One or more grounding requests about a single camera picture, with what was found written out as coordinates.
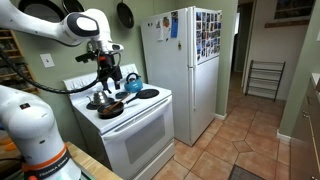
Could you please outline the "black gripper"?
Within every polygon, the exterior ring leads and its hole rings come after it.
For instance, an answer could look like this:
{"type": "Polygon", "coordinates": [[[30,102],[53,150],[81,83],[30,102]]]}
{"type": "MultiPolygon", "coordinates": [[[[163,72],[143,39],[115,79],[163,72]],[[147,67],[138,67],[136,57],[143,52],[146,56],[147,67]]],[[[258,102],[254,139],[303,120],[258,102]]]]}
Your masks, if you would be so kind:
{"type": "Polygon", "coordinates": [[[120,89],[120,80],[122,79],[119,62],[115,62],[115,53],[104,53],[101,51],[89,51],[85,54],[76,57],[77,62],[88,63],[90,60],[96,60],[98,63],[97,76],[98,80],[102,83],[103,90],[109,94],[107,81],[111,78],[114,82],[115,89],[120,89]]]}

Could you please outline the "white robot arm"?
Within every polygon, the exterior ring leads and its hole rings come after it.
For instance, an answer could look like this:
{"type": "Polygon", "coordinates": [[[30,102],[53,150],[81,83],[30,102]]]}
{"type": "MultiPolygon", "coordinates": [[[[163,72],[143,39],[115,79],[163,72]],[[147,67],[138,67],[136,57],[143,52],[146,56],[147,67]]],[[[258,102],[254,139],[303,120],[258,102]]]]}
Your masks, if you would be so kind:
{"type": "MultiPolygon", "coordinates": [[[[54,39],[67,46],[77,46],[85,40],[93,43],[94,51],[80,59],[97,60],[97,77],[91,83],[108,88],[112,79],[120,87],[122,74],[112,56],[123,46],[111,39],[104,12],[88,9],[72,12],[54,23],[23,13],[10,0],[1,0],[0,25],[54,39]]],[[[62,140],[52,108],[38,96],[7,86],[0,87],[0,113],[3,129],[22,154],[25,180],[80,180],[81,169],[74,163],[62,140]]]]}

